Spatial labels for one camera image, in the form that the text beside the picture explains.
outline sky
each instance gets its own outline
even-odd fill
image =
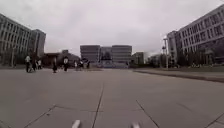
[[[0,0],[0,13],[47,34],[45,52],[80,45],[132,45],[161,52],[163,38],[216,7],[221,0]]]

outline lamp post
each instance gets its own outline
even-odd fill
[[[169,63],[168,63],[168,53],[167,53],[167,38],[164,38],[164,43],[165,43],[165,50],[166,50],[166,69],[168,70],[169,69]]]

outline paved plaza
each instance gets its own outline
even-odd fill
[[[224,128],[224,84],[131,70],[0,70],[0,128]]]

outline building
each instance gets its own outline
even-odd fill
[[[100,45],[82,45],[80,52],[81,59],[87,59],[95,64],[100,62]]]
[[[131,61],[132,46],[113,45],[112,60],[114,63],[129,63]]]
[[[38,57],[44,54],[46,34],[38,29],[32,31],[30,52],[36,53]]]
[[[69,53],[68,50],[62,50],[62,52],[57,53],[45,53],[42,57],[42,63],[44,66],[50,67],[53,64],[53,60],[56,58],[58,66],[63,65],[64,58],[68,57],[68,63],[70,66],[73,66],[80,58],[72,53]]]
[[[178,60],[178,53],[182,49],[182,43],[180,42],[180,33],[178,31],[172,31],[167,34],[168,51],[171,57],[171,63],[176,64]]]
[[[102,67],[127,67],[131,61],[132,47],[129,45],[113,45],[101,47],[99,45],[80,46],[81,58]]]
[[[41,31],[31,30],[0,14],[0,63],[10,63],[12,57],[15,59],[14,61],[17,58],[23,58],[24,61],[27,54],[34,52],[37,52],[38,55],[43,54],[46,34],[37,35],[38,41],[33,42],[32,38],[35,32]]]
[[[148,55],[146,52],[136,52],[132,55],[132,61],[135,64],[145,64],[148,59]]]
[[[224,62],[224,5],[181,28],[179,34],[182,53],[203,53],[206,64]]]

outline pavement joint line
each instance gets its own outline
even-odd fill
[[[35,123],[37,120],[39,120],[41,117],[43,117],[44,115],[46,115],[47,113],[49,113],[50,111],[52,111],[53,109],[55,109],[56,105],[53,105],[51,108],[49,108],[48,111],[42,113],[39,117],[37,117],[36,119],[34,119],[33,121],[31,121],[30,123],[28,123],[24,128],[28,128],[30,125],[32,125],[33,123]]]
[[[71,107],[64,107],[64,106],[60,106],[60,105],[56,105],[55,107],[61,108],[61,109],[67,109],[67,110],[83,111],[83,112],[96,112],[96,111],[82,110],[82,109],[76,109],[76,108],[71,108]]]
[[[102,91],[101,91],[101,94],[100,94],[99,103],[98,103],[98,105],[97,105],[96,114],[95,114],[95,117],[94,117],[94,121],[93,121],[92,128],[95,127],[96,119],[97,119],[97,116],[98,116],[98,113],[99,113],[100,104],[101,104],[102,97],[103,97],[104,87],[105,87],[105,84],[103,83],[103,87],[102,87]]]
[[[184,109],[190,111],[190,112],[194,112],[193,110],[191,110],[190,108],[188,108],[187,106],[185,106],[185,105],[183,105],[183,104],[181,104],[181,103],[179,103],[179,102],[177,102],[176,104],[179,105],[180,107],[182,107],[182,108],[184,108]]]
[[[142,107],[142,105],[138,102],[138,100],[136,100],[137,104],[139,105],[139,107],[142,108],[142,111],[150,118],[150,120],[152,120],[152,122],[157,126],[157,128],[159,128],[159,125],[156,123],[156,121],[145,111],[145,109]]]
[[[217,122],[219,120],[219,118],[221,118],[224,115],[224,113],[222,113],[220,116],[218,116],[215,120],[213,120],[211,123],[208,124],[208,126],[206,126],[205,128],[208,128],[209,126],[211,126],[212,124],[214,124],[215,122]]]
[[[7,128],[12,128],[11,126],[9,126],[8,124],[6,124],[4,121],[0,120],[0,123],[2,123],[3,125],[5,125]]]
[[[216,121],[217,123],[221,124],[221,125],[224,125],[224,123],[220,122],[220,121]]]

